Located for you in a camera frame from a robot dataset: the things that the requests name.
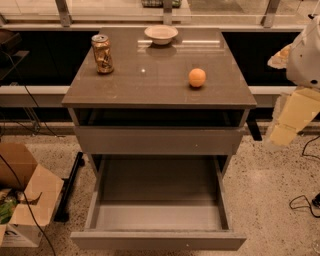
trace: tin can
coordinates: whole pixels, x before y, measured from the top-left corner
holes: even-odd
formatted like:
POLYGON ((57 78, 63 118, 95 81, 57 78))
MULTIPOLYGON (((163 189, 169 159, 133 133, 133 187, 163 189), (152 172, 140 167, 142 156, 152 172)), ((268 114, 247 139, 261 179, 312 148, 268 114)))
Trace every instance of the tin can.
POLYGON ((113 71, 113 63, 111 58, 111 44, 107 35, 98 34, 91 38, 94 58, 97 64, 97 72, 99 74, 108 74, 113 71))

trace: terrazzo floor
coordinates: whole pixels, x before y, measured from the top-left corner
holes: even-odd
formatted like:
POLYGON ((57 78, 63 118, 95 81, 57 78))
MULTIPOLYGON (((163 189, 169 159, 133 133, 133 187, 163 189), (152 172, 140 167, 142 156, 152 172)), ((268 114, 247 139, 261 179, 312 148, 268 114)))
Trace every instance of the terrazzo floor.
MULTIPOLYGON (((80 168, 69 204, 70 220, 52 222, 46 233, 56 255, 107 256, 302 256, 317 255, 312 241, 320 238, 319 219, 308 209, 293 211, 289 202, 306 195, 311 200, 320 192, 319 161, 301 157, 303 146, 315 136, 297 137, 281 151, 270 152, 265 144, 244 136, 224 177, 226 199, 235 232, 244 233, 246 242, 236 252, 220 251, 84 251, 71 241, 72 231, 82 231, 95 177, 86 157, 80 168)), ((73 135, 54 136, 5 135, 2 142, 24 143, 36 160, 62 178, 68 177, 80 147, 73 135)), ((319 141, 306 153, 319 154, 319 141)), ((52 255, 45 239, 39 248, 0 248, 1 256, 52 255)))

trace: white bowl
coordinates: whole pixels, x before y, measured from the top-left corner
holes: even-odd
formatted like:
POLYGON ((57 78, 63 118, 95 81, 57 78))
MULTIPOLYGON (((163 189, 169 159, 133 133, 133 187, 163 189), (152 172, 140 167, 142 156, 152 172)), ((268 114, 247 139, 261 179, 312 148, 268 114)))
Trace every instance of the white bowl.
POLYGON ((155 25, 147 27, 144 33, 152 39, 153 43, 165 45, 170 43, 172 38, 178 35, 178 30, 172 26, 155 25))

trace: cable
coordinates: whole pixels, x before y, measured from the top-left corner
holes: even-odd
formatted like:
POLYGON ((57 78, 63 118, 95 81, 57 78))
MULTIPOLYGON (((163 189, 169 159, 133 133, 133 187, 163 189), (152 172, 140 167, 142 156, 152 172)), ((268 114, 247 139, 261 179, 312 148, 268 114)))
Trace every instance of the cable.
POLYGON ((313 217, 315 217, 315 218, 320 218, 320 216, 314 214, 314 212, 313 212, 313 210, 312 210, 312 206, 311 206, 308 198, 307 198, 305 195, 301 195, 301 196, 298 196, 298 197, 292 199, 292 200, 290 201, 290 203, 289 203, 289 206, 290 206, 290 208, 291 208, 292 210, 296 210, 296 209, 300 209, 300 208, 309 208, 309 210, 310 210, 311 214, 313 215, 313 217), (308 205, 293 207, 292 204, 294 203, 295 200, 297 200, 297 199, 299 199, 299 198, 304 198, 304 199, 307 201, 308 205))
MULTIPOLYGON (((10 56, 10 54, 8 54, 8 53, 6 53, 6 52, 3 52, 3 51, 1 51, 1 52, 2 52, 3 54, 7 55, 7 57, 10 59, 10 62, 11 62, 11 64, 12 64, 14 70, 17 72, 17 74, 18 74, 21 82, 23 83, 22 76, 21 76, 18 68, 17 68, 16 65, 14 64, 14 62, 13 62, 12 57, 10 56)), ((25 83, 23 83, 23 84, 24 84, 24 85, 23 85, 24 88, 26 89, 28 95, 31 97, 31 99, 32 99, 32 101, 34 102, 34 104, 37 106, 37 108, 40 108, 38 102, 35 100, 35 98, 33 97, 33 95, 30 93, 30 91, 29 91, 29 89, 27 88, 27 86, 25 85, 25 83)), ((57 135, 55 132, 53 132, 53 131, 48 127, 48 125, 47 125, 46 122, 43 122, 43 124, 45 125, 45 127, 47 128, 47 130, 48 130, 50 133, 52 133, 52 135, 54 135, 55 137, 63 137, 63 136, 57 135)))
POLYGON ((15 179, 18 181, 19 186, 20 186, 20 188, 21 188, 21 190, 22 190, 24 199, 25 199, 26 202, 27 202, 27 205, 28 205, 30 214, 31 214, 31 216, 32 216, 32 218, 33 218, 33 220, 34 220, 34 223, 37 225, 37 227, 39 228, 39 230, 41 231, 41 233, 43 234, 43 236, 46 238, 46 240, 47 240, 47 242, 48 242, 48 244, 49 244, 49 246, 50 246, 50 248, 51 248, 51 250, 52 250, 52 252, 53 252, 53 255, 56 256, 56 252, 55 252, 55 250, 54 250, 54 248, 53 248, 53 245, 52 245, 50 239, 47 237, 46 233, 45 233, 44 230, 40 227, 40 225, 38 224, 36 218, 34 217, 34 214, 33 214, 32 210, 31 210, 29 201, 28 201, 28 199, 27 199, 26 194, 24 193, 23 186, 22 186, 22 184, 21 184, 21 182, 20 182, 17 174, 15 173, 15 171, 12 169, 12 167, 11 167, 11 166, 9 165, 9 163, 3 158, 3 156, 2 156, 1 154, 0 154, 0 158, 1 158, 2 161, 8 166, 8 168, 10 169, 10 171, 12 172, 12 174, 14 175, 15 179))
POLYGON ((317 137, 315 137, 315 138, 313 138, 313 139, 311 139, 311 140, 309 140, 309 141, 306 143, 306 145, 304 145, 301 156, 310 156, 310 157, 314 157, 314 158, 317 158, 317 159, 320 160, 320 157, 318 157, 318 156, 305 154, 306 148, 307 148, 307 146, 309 145, 309 143, 311 143, 311 142, 313 142, 313 141, 315 141, 315 140, 317 140, 317 139, 319 139, 319 138, 320 138, 320 135, 317 136, 317 137))
POLYGON ((0 142, 1 142, 2 136, 6 133, 6 117, 2 112, 0 112, 0 115, 2 115, 2 118, 3 118, 3 128, 0 126, 0 142))
POLYGON ((15 121, 15 120, 11 120, 11 119, 6 119, 5 118, 5 115, 0 111, 0 115, 2 115, 3 117, 3 131, 2 131, 2 128, 0 127, 0 142, 1 142, 1 138, 2 136, 5 134, 5 125, 6 125, 6 121, 8 122, 12 122, 12 123, 16 123, 20 126, 22 126, 24 129, 32 132, 32 133, 35 133, 36 135, 40 134, 40 135, 44 135, 44 136, 55 136, 57 137, 56 135, 53 135, 53 134, 48 134, 48 133, 44 133, 44 132, 40 132, 40 131, 35 131, 34 129, 31 129, 25 125, 23 125, 22 123, 20 123, 19 121, 15 121))

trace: drawer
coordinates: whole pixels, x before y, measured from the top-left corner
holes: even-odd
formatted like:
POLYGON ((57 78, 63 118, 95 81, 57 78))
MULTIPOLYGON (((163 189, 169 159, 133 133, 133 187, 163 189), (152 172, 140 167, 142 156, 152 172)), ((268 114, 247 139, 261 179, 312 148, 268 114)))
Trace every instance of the drawer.
POLYGON ((211 156, 105 157, 81 249, 237 250, 221 171, 211 156))
POLYGON ((75 134, 89 154, 234 155, 243 128, 164 129, 75 127, 75 134))

